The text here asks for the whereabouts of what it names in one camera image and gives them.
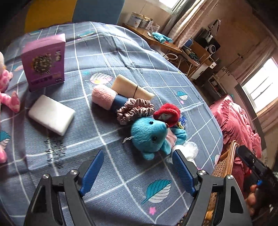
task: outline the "red hat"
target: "red hat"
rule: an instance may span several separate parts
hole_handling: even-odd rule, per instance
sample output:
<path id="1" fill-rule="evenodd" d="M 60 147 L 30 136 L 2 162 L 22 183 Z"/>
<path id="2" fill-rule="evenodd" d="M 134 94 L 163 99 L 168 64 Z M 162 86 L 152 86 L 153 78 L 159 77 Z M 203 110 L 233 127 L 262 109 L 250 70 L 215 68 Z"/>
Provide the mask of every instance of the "red hat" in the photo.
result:
<path id="1" fill-rule="evenodd" d="M 172 127 L 179 121 L 180 110 L 175 105 L 166 103 L 153 114 L 153 118 L 165 122 L 169 127 Z"/>

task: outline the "teddy bear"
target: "teddy bear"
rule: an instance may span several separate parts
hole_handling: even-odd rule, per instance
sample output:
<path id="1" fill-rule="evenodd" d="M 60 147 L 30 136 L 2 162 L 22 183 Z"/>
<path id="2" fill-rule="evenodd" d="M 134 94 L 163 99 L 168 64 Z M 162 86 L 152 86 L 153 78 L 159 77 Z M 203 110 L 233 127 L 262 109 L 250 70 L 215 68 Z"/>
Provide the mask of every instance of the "teddy bear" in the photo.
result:
<path id="1" fill-rule="evenodd" d="M 169 155 L 174 146 L 184 144 L 187 134 L 183 129 L 169 128 L 163 121 L 142 117 L 132 124 L 131 137 L 133 145 L 142 153 L 143 158 L 152 160 L 155 152 L 161 150 Z"/>
<path id="2" fill-rule="evenodd" d="M 13 74 L 6 70 L 4 57 L 3 54 L 0 52 L 0 104 L 6 105 L 13 112 L 18 113 L 20 110 L 20 100 L 16 91 L 13 91 L 11 96 L 4 93 L 7 90 L 12 77 Z M 0 145 L 0 163 L 5 163 L 6 161 L 7 154 L 4 151 L 3 146 Z"/>

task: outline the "curtain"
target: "curtain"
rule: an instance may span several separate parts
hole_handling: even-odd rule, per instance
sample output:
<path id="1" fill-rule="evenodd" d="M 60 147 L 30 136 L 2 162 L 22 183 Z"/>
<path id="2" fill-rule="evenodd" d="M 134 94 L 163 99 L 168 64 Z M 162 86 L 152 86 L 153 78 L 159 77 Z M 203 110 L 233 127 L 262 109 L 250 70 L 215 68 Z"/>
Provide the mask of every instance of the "curtain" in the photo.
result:
<path id="1" fill-rule="evenodd" d="M 257 116 L 264 133 L 276 125 L 278 123 L 278 97 L 259 111 Z"/>
<path id="2" fill-rule="evenodd" d="M 259 70 L 263 63 L 270 58 L 275 47 L 276 44 L 269 36 L 256 45 L 251 54 L 231 72 L 237 82 L 242 84 L 250 75 Z"/>
<path id="3" fill-rule="evenodd" d="M 180 20 L 180 18 L 187 12 L 187 10 L 190 9 L 190 7 L 193 5 L 193 3 L 196 0 L 183 0 L 181 3 L 181 7 L 178 7 L 171 16 L 171 19 L 166 24 L 165 28 L 161 32 L 162 34 L 168 36 L 169 32 L 173 28 L 173 26 Z"/>
<path id="4" fill-rule="evenodd" d="M 168 37 L 181 48 L 187 40 L 200 30 L 202 22 L 216 6 L 218 0 L 196 0 L 191 8 L 181 17 L 169 32 Z"/>

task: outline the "bed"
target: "bed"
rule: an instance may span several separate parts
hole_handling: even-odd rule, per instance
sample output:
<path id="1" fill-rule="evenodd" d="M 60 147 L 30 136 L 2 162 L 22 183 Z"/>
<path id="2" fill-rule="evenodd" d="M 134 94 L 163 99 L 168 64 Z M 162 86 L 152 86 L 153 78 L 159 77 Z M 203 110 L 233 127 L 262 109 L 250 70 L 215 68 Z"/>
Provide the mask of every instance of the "bed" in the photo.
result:
<path id="1" fill-rule="evenodd" d="M 21 67 L 23 46 L 33 40 L 65 33 L 65 82 L 30 93 Z M 90 159 L 91 150 L 103 150 L 104 163 L 92 187 L 84 196 L 88 212 L 99 225 L 175 225 L 188 210 L 192 197 L 184 191 L 173 166 L 163 153 L 144 161 L 130 142 L 130 126 L 121 126 L 113 113 L 92 104 L 89 79 L 102 72 L 122 74 L 155 94 L 158 109 L 164 103 L 179 107 L 187 119 L 188 142 L 199 149 L 197 167 L 211 173 L 221 153 L 220 127 L 192 83 L 171 63 L 152 50 L 131 31 L 116 25 L 83 22 L 52 26 L 14 40 L 3 53 L 14 74 L 6 93 L 16 90 L 21 111 L 1 109 L 1 130 L 9 137 L 8 162 L 0 165 L 0 220 L 23 225 L 35 188 L 44 173 L 64 175 Z M 42 94 L 76 110 L 66 134 L 60 137 L 28 117 L 28 110 Z M 158 191 L 147 192 L 151 183 L 166 180 L 169 195 L 160 203 L 148 200 Z M 73 225 L 61 194 L 68 226 Z"/>
<path id="2" fill-rule="evenodd" d="M 244 109 L 234 103 L 229 95 L 216 101 L 210 109 L 220 125 L 223 133 L 224 154 L 233 140 L 239 145 L 245 145 L 257 158 L 262 156 L 261 139 L 257 133 L 252 131 L 250 122 Z M 234 159 L 232 175 L 234 175 L 241 191 L 243 192 L 244 177 L 250 174 L 250 170 L 242 163 L 239 157 Z"/>

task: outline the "blue gripper pad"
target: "blue gripper pad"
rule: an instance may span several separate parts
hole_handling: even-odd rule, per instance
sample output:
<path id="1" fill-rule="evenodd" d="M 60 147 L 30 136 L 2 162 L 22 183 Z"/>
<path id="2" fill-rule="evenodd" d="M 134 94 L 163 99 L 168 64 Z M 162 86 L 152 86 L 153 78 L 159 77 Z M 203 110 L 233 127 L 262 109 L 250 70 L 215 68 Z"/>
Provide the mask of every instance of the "blue gripper pad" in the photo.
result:
<path id="1" fill-rule="evenodd" d="M 193 196 L 196 193 L 193 177 L 176 151 L 173 152 L 172 160 L 185 191 Z"/>
<path id="2" fill-rule="evenodd" d="M 84 196 L 87 192 L 91 190 L 96 180 L 96 177 L 100 171 L 100 168 L 103 164 L 103 161 L 104 153 L 102 150 L 100 150 L 83 177 L 82 186 L 79 190 L 81 196 Z"/>

